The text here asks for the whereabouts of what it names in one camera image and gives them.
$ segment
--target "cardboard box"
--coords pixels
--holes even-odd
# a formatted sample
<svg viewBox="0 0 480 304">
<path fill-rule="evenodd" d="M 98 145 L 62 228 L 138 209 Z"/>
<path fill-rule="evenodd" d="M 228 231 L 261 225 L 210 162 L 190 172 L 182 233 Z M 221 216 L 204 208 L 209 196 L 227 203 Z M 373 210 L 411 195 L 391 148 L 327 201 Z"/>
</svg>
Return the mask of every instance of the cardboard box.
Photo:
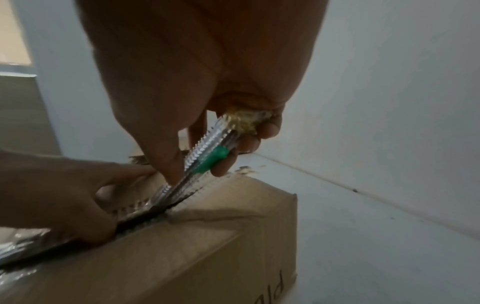
<svg viewBox="0 0 480 304">
<path fill-rule="evenodd" d="M 161 183 L 152 176 L 104 193 L 103 203 L 145 199 Z M 296 228 L 295 195 L 232 174 L 188 198 L 169 220 L 2 275 L 0 302 L 278 303 L 296 278 Z"/>
</svg>

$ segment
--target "hand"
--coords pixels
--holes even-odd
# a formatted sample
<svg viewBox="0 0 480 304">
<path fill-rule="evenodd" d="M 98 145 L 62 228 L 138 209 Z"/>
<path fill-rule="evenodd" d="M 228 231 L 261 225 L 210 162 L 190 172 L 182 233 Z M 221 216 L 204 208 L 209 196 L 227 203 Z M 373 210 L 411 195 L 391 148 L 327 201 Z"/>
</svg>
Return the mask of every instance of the hand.
<svg viewBox="0 0 480 304">
<path fill-rule="evenodd" d="M 276 116 L 242 138 L 254 151 L 280 131 L 285 103 L 309 63 L 327 0 L 76 0 L 119 123 L 170 184 L 183 175 L 206 110 L 235 105 Z M 222 175 L 236 154 L 212 169 Z"/>
<path fill-rule="evenodd" d="M 154 172 L 149 166 L 0 151 L 0 226 L 52 228 L 102 242 L 116 223 L 96 204 L 97 191 Z"/>
</svg>

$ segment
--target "grout line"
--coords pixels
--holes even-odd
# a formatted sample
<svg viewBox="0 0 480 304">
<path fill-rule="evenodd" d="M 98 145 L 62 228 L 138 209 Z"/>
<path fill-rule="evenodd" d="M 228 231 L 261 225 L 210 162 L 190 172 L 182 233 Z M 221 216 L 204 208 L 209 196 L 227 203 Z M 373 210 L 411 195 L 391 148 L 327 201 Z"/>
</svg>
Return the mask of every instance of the grout line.
<svg viewBox="0 0 480 304">
<path fill-rule="evenodd" d="M 402 207 L 402 206 L 400 206 L 399 204 L 397 204 L 397 203 L 395 203 L 395 202 L 392 202 L 392 201 L 390 201 L 390 200 L 388 200 L 388 199 L 379 197 L 379 196 L 377 196 L 377 195 L 375 195 L 375 194 L 371 194 L 371 193 L 368 193 L 368 192 L 359 191 L 359 190 L 356 189 L 356 188 L 352 188 L 352 187 L 349 187 L 349 186 L 344 185 L 344 184 L 342 184 L 342 183 L 339 183 L 339 182 L 330 180 L 330 179 L 328 179 L 328 178 L 324 178 L 324 177 L 322 177 L 322 176 L 313 174 L 313 173 L 308 172 L 308 171 L 306 171 L 306 170 L 293 167 L 293 166 L 291 166 L 291 165 L 289 165 L 289 164 L 283 163 L 283 162 L 278 161 L 278 160 L 276 160 L 276 159 L 273 159 L 273 158 L 270 158 L 270 157 L 267 157 L 267 156 L 263 156 L 263 155 L 260 155 L 260 154 L 257 154 L 257 153 L 253 153 L 253 154 L 255 154 L 255 155 L 257 155 L 257 156 L 260 156 L 260 157 L 262 157 L 262 158 L 264 158 L 264 159 L 268 159 L 269 161 L 275 162 L 275 163 L 277 163 L 277 164 L 283 165 L 283 166 L 285 166 L 285 167 L 288 167 L 288 168 L 290 168 L 290 169 L 293 169 L 293 170 L 299 171 L 299 172 L 301 172 L 301 173 L 307 174 L 307 175 L 309 175 L 309 176 L 318 178 L 318 179 L 320 179 L 320 180 L 322 180 L 322 181 L 325 181 L 325 182 L 327 182 L 327 183 L 333 184 L 333 185 L 335 185 L 335 186 L 344 188 L 344 189 L 346 189 L 346 190 L 348 190 L 348 191 L 355 192 L 356 194 L 360 194 L 360 195 L 366 196 L 366 197 L 368 197 L 368 198 L 374 199 L 374 200 L 379 201 L 379 202 L 381 202 L 381 203 L 384 203 L 384 204 L 386 204 L 386 205 L 388 205 L 388 206 L 390 206 L 390 207 L 393 207 L 393 208 L 395 208 L 395 209 L 401 210 L 401 211 L 403 211 L 403 212 L 405 212 L 405 213 L 408 213 L 408 214 L 410 214 L 410 215 L 413 215 L 413 216 L 415 216 L 415 217 L 419 217 L 419 218 L 421 218 L 422 220 L 425 220 L 425 221 L 428 221 L 428 222 L 431 222 L 431 223 L 440 225 L 440 226 L 442 226 L 442 227 L 444 227 L 444 228 L 447 228 L 447 229 L 449 229 L 449 230 L 452 230 L 452 231 L 455 231 L 455 232 L 457 232 L 457 233 L 460 233 L 460 234 L 462 234 L 462 235 L 464 235 L 464 236 L 467 236 L 467 237 L 473 238 L 473 239 L 475 239 L 475 240 L 477 240 L 477 241 L 480 241 L 480 234 L 479 234 L 478 232 L 474 231 L 474 230 L 471 230 L 471 229 L 468 229 L 468 228 L 465 228 L 465 227 L 460 227 L 460 226 L 455 225 L 455 224 L 446 223 L 446 222 L 444 222 L 444 221 L 442 221 L 442 220 L 440 220 L 440 219 L 431 217 L 431 216 L 429 216 L 429 215 L 427 215 L 427 214 L 424 214 L 424 213 L 422 213 L 422 212 L 418 212 L 418 211 L 412 210 L 412 209 L 410 209 L 410 208 Z"/>
</svg>

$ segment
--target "green plastic piece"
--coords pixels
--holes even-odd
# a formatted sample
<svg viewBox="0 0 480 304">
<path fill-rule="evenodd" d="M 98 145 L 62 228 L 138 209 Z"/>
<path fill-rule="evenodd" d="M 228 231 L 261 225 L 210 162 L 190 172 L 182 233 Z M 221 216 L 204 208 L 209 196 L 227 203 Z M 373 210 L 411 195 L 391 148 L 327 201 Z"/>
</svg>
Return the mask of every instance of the green plastic piece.
<svg viewBox="0 0 480 304">
<path fill-rule="evenodd" d="M 193 172 L 194 173 L 205 173 L 209 171 L 216 163 L 222 159 L 226 159 L 229 155 L 230 150 L 224 146 L 216 147 L 209 156 L 198 166 Z"/>
</svg>

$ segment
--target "white floor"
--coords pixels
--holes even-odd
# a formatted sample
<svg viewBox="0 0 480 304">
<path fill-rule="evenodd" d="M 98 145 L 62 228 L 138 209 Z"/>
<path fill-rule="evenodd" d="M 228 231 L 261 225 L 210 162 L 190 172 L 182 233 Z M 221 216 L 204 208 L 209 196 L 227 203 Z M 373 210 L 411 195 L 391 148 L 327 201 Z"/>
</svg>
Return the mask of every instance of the white floor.
<svg viewBox="0 0 480 304">
<path fill-rule="evenodd" d="M 480 242 L 257 155 L 298 194 L 298 279 L 284 304 L 480 303 Z"/>
</svg>

